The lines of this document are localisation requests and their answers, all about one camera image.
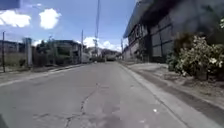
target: sky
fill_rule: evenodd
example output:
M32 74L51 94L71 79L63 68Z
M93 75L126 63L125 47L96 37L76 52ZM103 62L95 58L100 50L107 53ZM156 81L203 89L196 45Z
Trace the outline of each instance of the sky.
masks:
M101 0L98 46L120 50L136 0ZM6 38L75 40L94 46L97 0L22 0L19 9L0 11L0 32Z

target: asphalt road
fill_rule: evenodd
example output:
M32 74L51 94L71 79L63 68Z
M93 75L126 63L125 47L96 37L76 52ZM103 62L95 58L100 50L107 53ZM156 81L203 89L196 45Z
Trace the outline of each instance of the asphalt road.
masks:
M0 88L1 128L186 128L117 63Z

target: house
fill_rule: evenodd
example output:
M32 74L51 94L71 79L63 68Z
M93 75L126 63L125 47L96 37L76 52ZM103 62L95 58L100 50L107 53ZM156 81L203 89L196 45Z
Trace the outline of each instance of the house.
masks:
M223 0L139 0L123 35L129 41L123 58L165 62L177 33L209 31L214 19L207 7L224 16Z
M93 58L96 56L102 56L103 49L99 48L99 47L89 47L89 48L87 48L87 51L88 51L89 55Z
M81 63L82 48L85 50L86 46L73 40L54 40L53 42L56 54L70 56L73 64Z
M103 49L103 51L102 51L102 57L105 58L108 61L116 60L118 55L119 55L119 52L114 51L114 50Z
M0 54L2 52L2 41L0 41ZM13 42L13 41L4 41L4 52L8 53L25 53L25 43Z

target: utility pole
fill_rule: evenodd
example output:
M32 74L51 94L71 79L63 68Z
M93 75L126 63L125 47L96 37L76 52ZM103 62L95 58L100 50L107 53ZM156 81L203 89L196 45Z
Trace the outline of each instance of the utility pole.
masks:
M98 51L97 51L97 47L98 47L98 43L97 43L97 39L98 39L98 33L99 33L99 21L100 21L100 0L98 0L97 3L97 15L96 15L96 31L95 31L95 51L96 51L96 55L98 56Z
M83 30L82 30L82 34L81 34L81 54L80 54L80 60L82 63L82 54L83 54Z
M2 67L3 67L3 72L5 72L5 31L2 33Z
M123 56L123 51L124 51L123 39L121 39L121 57L122 57L122 60L123 60L123 58L124 58L124 56Z

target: street sign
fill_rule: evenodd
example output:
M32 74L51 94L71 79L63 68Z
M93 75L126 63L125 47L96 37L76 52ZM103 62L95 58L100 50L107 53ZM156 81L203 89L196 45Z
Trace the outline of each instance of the street sign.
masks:
M0 10L9 10L20 7L20 0L0 0Z

